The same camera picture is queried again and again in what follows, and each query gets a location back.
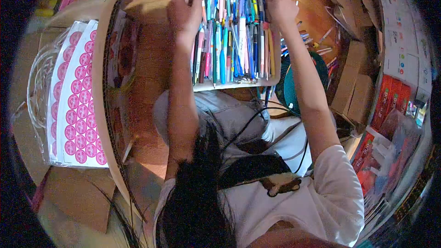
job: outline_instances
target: white t-shirt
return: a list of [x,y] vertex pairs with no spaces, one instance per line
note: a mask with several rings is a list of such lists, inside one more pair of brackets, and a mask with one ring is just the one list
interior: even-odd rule
[[[162,186],[155,212],[164,206],[175,179]],[[220,192],[221,202],[225,199]],[[314,179],[302,178],[300,189],[269,197],[260,182],[236,186],[223,192],[234,213],[238,247],[247,247],[280,220],[301,225],[315,236],[352,247],[364,227],[361,185],[343,147],[325,149],[314,165]]]

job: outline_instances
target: pen collection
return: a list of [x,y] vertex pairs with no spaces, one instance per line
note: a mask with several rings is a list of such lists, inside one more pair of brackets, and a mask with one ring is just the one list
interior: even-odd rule
[[193,85],[255,84],[275,77],[266,0],[205,0],[202,12],[190,60]]

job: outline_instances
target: sleeve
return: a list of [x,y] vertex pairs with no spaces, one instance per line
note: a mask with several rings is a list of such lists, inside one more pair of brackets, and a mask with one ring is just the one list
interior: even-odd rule
[[162,208],[165,205],[165,202],[167,201],[168,194],[175,186],[175,179],[169,179],[162,185],[161,192],[159,193],[159,200],[158,205],[156,206],[155,210],[155,216],[154,216],[154,223],[153,223],[153,241],[155,243],[156,247],[156,222],[158,220],[158,215],[161,212]]
[[364,227],[360,182],[341,145],[325,149],[314,166],[316,205],[328,240],[352,247]]

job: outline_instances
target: teal basket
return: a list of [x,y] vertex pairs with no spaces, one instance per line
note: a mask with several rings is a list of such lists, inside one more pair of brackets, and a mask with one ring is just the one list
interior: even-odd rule
[[[328,69],[323,58],[316,52],[309,52],[315,63],[315,68],[322,81],[323,89],[328,89]],[[294,89],[294,77],[292,76],[291,60],[289,55],[282,58],[280,81],[276,85],[276,96],[279,102],[286,107],[289,112],[296,116],[300,116],[299,102]]]

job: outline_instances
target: left hand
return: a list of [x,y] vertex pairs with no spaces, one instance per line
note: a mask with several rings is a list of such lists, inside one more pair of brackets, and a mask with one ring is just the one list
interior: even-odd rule
[[167,16],[176,36],[193,44],[202,21],[202,0],[172,0],[167,6]]

